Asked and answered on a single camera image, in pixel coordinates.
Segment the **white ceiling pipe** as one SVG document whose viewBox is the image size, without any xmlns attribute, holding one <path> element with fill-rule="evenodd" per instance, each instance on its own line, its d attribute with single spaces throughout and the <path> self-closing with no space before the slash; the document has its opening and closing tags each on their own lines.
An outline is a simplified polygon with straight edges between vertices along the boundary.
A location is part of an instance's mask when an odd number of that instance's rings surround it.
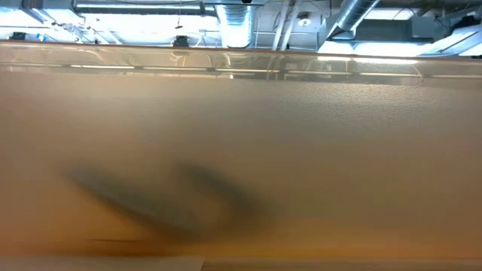
<svg viewBox="0 0 482 271">
<path fill-rule="evenodd" d="M 288 8 L 289 8 L 289 5 L 290 5 L 290 1 L 291 0 L 284 0 L 283 3 L 282 3 L 282 9 L 280 11 L 279 22 L 278 22 L 278 26 L 276 27 L 276 31 L 275 31 L 275 35 L 274 35 L 274 38 L 273 38 L 271 50 L 277 50 L 277 48 L 278 48 L 279 40 L 281 38 L 282 30 L 283 30 L 284 23 L 285 23 L 285 18 L 288 14 Z"/>
<path fill-rule="evenodd" d="M 285 51 L 288 48 L 288 41 L 289 41 L 289 38 L 291 37 L 292 30 L 294 28 L 294 23 L 295 23 L 295 21 L 297 19 L 297 16 L 299 14 L 300 6 L 301 6 L 302 2 L 303 2 L 303 0 L 295 0 L 294 1 L 294 5 L 293 5 L 293 8 L 292 8 L 292 12 L 291 12 L 291 17 L 290 17 L 290 20 L 288 22 L 288 26 L 285 30 L 285 33 L 283 35 L 282 43 L 279 46 L 279 49 L 281 51 Z"/>
</svg>

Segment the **grey ceiling pipe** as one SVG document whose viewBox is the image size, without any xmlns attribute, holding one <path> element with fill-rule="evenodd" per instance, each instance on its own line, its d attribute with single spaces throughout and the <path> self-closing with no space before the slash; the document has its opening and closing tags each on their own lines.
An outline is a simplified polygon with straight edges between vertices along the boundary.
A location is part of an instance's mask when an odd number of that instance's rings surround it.
<svg viewBox="0 0 482 271">
<path fill-rule="evenodd" d="M 214 5 L 199 1 L 187 2 L 129 2 L 111 0 L 95 2 L 94 0 L 75 2 L 73 8 L 80 14 L 129 14 L 129 15 L 182 15 L 216 17 Z"/>
</svg>

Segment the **grey ventilation box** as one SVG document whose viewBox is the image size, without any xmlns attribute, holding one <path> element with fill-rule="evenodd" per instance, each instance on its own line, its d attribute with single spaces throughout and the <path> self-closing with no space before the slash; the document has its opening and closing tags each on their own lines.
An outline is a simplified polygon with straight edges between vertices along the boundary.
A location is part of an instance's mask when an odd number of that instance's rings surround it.
<svg viewBox="0 0 482 271">
<path fill-rule="evenodd" d="M 363 20 L 355 30 L 355 41 L 433 42 L 433 23 L 413 20 Z"/>
</svg>

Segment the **silver spiral air duct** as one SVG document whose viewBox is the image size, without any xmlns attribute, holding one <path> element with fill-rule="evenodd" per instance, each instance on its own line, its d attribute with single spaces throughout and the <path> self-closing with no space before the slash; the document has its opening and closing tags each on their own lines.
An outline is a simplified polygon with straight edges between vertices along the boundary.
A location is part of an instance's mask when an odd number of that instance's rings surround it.
<svg viewBox="0 0 482 271">
<path fill-rule="evenodd" d="M 344 0 L 328 24 L 328 40 L 354 40 L 356 29 L 380 0 Z"/>
<path fill-rule="evenodd" d="M 252 45 L 256 7 L 251 5 L 216 5 L 221 41 L 227 48 Z"/>
</svg>

